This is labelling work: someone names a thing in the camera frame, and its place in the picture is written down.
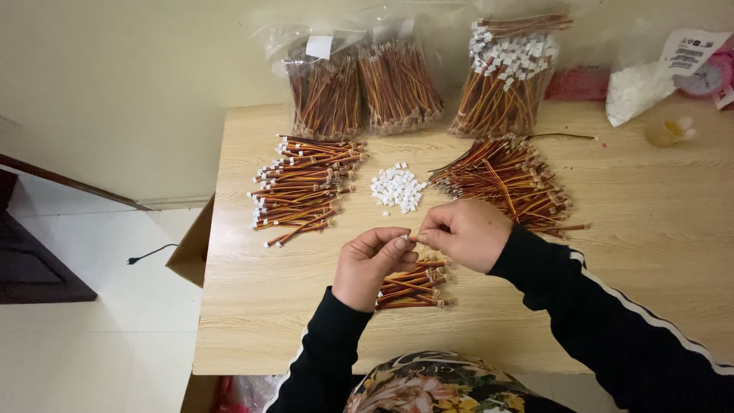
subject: floor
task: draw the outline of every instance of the floor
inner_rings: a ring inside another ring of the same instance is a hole
[[[0,413],[178,412],[191,371],[198,287],[166,269],[198,209],[131,211],[20,176],[9,207],[99,294],[82,304],[0,306]],[[617,412],[591,374],[517,375],[579,412]]]

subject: left hand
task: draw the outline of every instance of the left hand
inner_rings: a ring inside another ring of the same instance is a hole
[[[382,280],[415,269],[415,243],[401,238],[407,228],[374,228],[349,241],[339,252],[331,293],[349,308],[373,312]]]

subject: wooden table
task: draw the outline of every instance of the wooden table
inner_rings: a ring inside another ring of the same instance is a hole
[[[702,101],[713,111],[709,101]],[[599,141],[544,137],[538,149],[573,195],[569,223],[593,223],[570,234],[589,269],[633,301],[676,323],[719,360],[734,359],[734,121],[713,115],[708,136],[660,150],[642,136],[650,114],[612,129],[599,103],[548,103],[541,132],[593,134]],[[254,172],[276,156],[288,131],[281,106],[230,109],[225,121],[211,225],[195,374],[284,373],[301,330],[334,276],[339,248],[375,226],[417,230],[428,208],[448,199],[430,188],[417,212],[376,206],[371,178],[407,162],[420,180],[471,144],[442,129],[368,137],[370,158],[342,199],[337,226],[304,234],[283,248],[263,241],[285,229],[253,231]],[[390,217],[382,216],[389,210]],[[444,287],[449,309],[378,312],[359,346],[356,373],[403,353],[448,350],[480,356],[510,373],[587,371],[555,341],[545,312],[522,305],[503,279],[456,268]]]

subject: person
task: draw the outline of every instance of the person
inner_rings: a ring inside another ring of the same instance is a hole
[[[333,286],[265,412],[568,412],[482,360],[422,351],[375,367],[350,383],[357,342],[382,280],[414,268],[404,228],[376,228],[339,253]],[[596,374],[631,412],[734,411],[734,367],[715,363],[670,322],[607,287],[584,256],[548,243],[489,203],[454,201],[428,211],[418,241],[455,262],[502,277],[531,310],[550,315],[566,352]]]

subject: black jacket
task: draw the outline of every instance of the black jacket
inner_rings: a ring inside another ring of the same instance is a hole
[[[715,363],[672,323],[607,287],[581,253],[515,226],[490,273],[524,292],[529,309],[548,311],[553,336],[621,409],[734,411],[734,366]],[[341,412],[371,317],[342,304],[328,287],[267,413]]]

